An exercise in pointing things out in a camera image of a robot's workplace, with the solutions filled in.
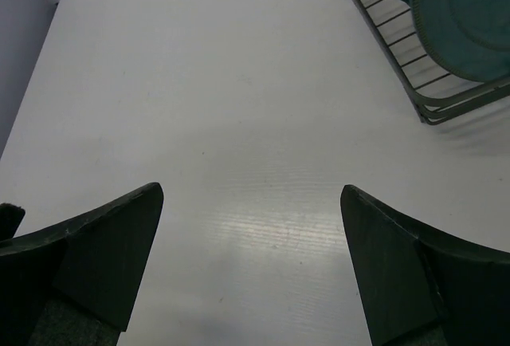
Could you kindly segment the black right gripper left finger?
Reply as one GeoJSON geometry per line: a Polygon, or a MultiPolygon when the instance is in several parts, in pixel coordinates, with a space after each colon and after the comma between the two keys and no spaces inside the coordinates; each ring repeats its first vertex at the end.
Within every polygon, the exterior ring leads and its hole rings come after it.
{"type": "Polygon", "coordinates": [[[17,236],[25,210],[1,205],[1,343],[115,345],[127,330],[163,209],[149,183],[17,236]]]}

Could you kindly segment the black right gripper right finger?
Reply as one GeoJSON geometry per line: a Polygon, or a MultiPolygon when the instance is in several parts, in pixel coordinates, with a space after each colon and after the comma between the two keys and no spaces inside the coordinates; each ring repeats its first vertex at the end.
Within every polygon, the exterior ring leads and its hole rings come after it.
{"type": "Polygon", "coordinates": [[[507,345],[509,254],[447,234],[353,185],[340,196],[373,345],[507,345]]]}

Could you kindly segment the light blue round plate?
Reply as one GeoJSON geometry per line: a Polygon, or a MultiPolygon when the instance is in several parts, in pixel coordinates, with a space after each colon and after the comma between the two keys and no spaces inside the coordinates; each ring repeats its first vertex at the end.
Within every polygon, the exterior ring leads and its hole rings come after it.
{"type": "Polygon", "coordinates": [[[509,0],[409,0],[418,38],[453,75],[489,82],[509,74],[509,0]]]}

